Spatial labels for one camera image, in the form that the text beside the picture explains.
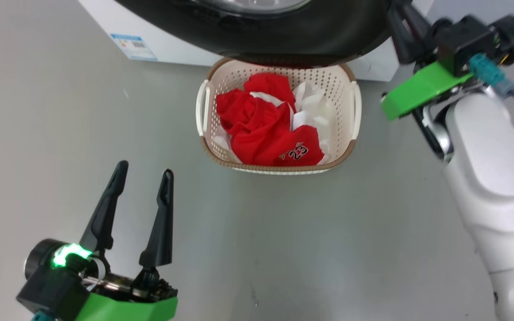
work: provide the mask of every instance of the gray floor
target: gray floor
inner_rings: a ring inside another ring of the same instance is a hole
[[[432,16],[448,9],[437,2]],[[488,10],[514,10],[498,2]],[[29,250],[47,237],[77,242],[127,159],[108,258],[118,274],[139,272],[161,174],[173,169],[174,263],[161,274],[180,291],[177,320],[494,321],[441,163],[412,120],[380,110],[408,69],[361,83],[357,148],[307,177],[208,159],[193,110],[206,73],[127,60],[77,2],[0,1],[0,320],[30,318],[14,301]]]

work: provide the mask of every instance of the washing machine door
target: washing machine door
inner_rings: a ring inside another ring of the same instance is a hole
[[[334,65],[388,38],[388,0],[116,1],[184,41],[260,65]]]

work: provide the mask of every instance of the white plastic basket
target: white plastic basket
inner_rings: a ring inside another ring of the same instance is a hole
[[[236,163],[230,152],[223,150],[214,143],[216,129],[220,123],[217,114],[216,97],[236,88],[243,89],[251,75],[258,73],[275,73],[288,77],[294,89],[303,81],[311,81],[326,92],[326,97],[334,106],[335,127],[331,150],[334,155],[327,164],[301,167],[271,167]],[[287,69],[263,67],[222,59],[210,70],[208,80],[199,88],[196,104],[196,125],[202,145],[206,152],[218,164],[234,170],[271,175],[302,175],[322,173],[340,165],[351,154],[361,125],[362,99],[361,92],[347,65],[324,67],[317,69]]]

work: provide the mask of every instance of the sticker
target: sticker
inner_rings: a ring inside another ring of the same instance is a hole
[[[111,34],[114,42],[130,59],[158,61],[144,40],[133,35]]]

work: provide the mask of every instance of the robotic arm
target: robotic arm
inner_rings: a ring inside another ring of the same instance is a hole
[[[496,313],[514,321],[514,126],[502,101],[514,95],[514,84],[498,70],[514,63],[514,17],[490,26],[473,16],[430,26],[412,6],[392,9],[398,58],[420,70],[388,95],[384,112],[390,119],[413,115],[446,163],[445,179],[491,277]],[[440,109],[435,118],[432,108]]]
[[[27,282],[17,301],[34,321],[167,321],[175,315],[178,291],[156,269],[172,262],[174,174],[166,170],[157,195],[158,212],[135,279],[110,272],[116,201],[124,190],[128,162],[112,174],[78,244],[45,239],[25,262]]]

